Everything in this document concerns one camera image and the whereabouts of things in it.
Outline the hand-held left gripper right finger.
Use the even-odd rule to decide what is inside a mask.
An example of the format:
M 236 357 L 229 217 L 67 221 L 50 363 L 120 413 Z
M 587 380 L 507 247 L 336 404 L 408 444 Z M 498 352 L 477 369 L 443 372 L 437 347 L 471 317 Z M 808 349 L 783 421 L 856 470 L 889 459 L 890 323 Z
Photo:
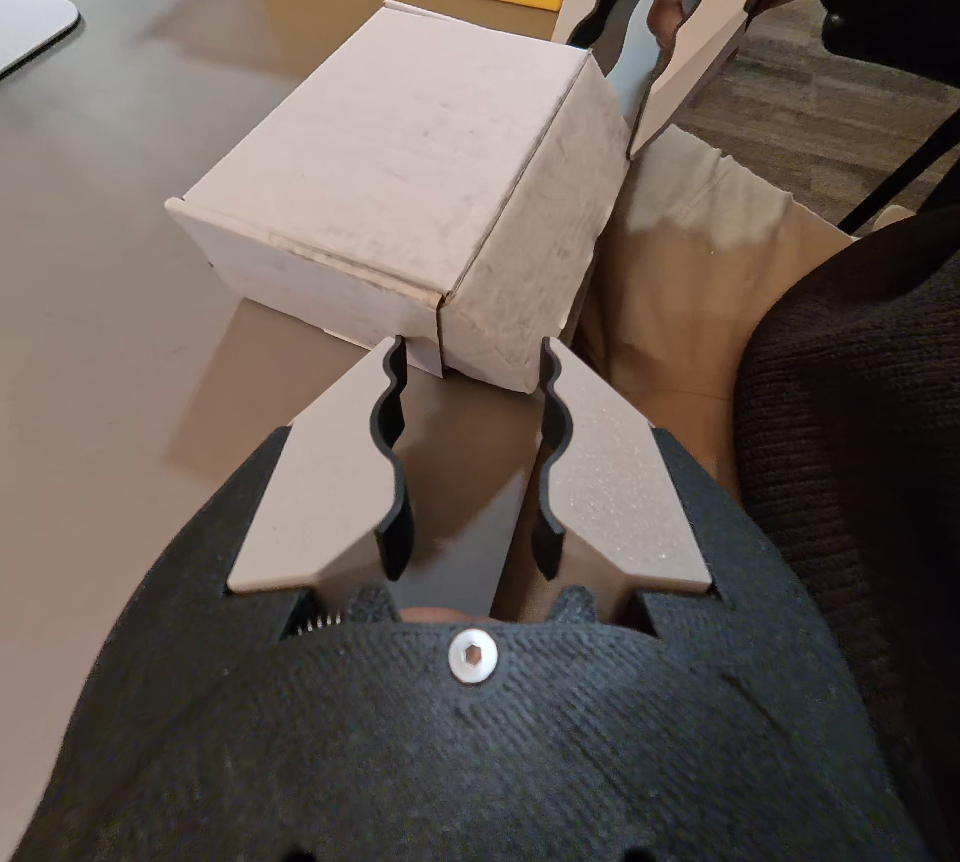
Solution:
M 557 338 L 540 352 L 532 554 L 541 576 L 595 596 L 713 585 L 647 418 Z

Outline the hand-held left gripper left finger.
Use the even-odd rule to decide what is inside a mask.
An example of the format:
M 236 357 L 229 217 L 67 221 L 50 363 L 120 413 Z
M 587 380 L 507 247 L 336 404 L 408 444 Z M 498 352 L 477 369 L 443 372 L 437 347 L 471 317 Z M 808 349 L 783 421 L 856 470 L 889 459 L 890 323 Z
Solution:
M 231 592 L 355 592 L 395 582 L 415 528 L 402 462 L 407 346 L 381 340 L 287 428 L 227 577 Z

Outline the white cardboard mailer box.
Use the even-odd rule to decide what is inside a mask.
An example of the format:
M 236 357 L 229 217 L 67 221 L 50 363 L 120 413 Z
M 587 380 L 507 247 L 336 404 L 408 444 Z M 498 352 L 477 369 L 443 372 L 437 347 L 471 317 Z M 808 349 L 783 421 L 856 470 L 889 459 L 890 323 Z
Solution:
M 532 393 L 629 139 L 589 52 L 388 2 L 164 207 L 242 297 Z

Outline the grey desk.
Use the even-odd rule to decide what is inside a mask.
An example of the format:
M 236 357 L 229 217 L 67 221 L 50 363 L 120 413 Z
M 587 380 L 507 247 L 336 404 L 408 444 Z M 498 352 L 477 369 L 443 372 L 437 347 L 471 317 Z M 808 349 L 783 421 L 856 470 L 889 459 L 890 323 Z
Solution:
M 359 355 L 230 290 L 164 204 L 385 0 L 70 1 L 78 27 L 2 79 L 2 860 L 144 574 Z

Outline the person's black sweater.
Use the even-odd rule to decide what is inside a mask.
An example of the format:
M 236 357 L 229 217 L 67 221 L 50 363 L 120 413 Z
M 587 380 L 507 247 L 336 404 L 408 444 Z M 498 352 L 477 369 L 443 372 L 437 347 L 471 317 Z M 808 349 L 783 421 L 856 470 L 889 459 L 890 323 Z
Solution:
M 838 641 L 922 839 L 958 860 L 957 205 L 855 241 L 772 306 L 733 438 L 746 511 Z

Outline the white document stand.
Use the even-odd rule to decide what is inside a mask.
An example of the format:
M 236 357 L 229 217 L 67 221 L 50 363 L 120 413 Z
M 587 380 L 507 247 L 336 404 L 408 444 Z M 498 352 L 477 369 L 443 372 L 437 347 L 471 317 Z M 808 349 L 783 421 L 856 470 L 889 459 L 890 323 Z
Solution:
M 1 0 L 1 78 L 69 36 L 81 21 L 70 0 Z

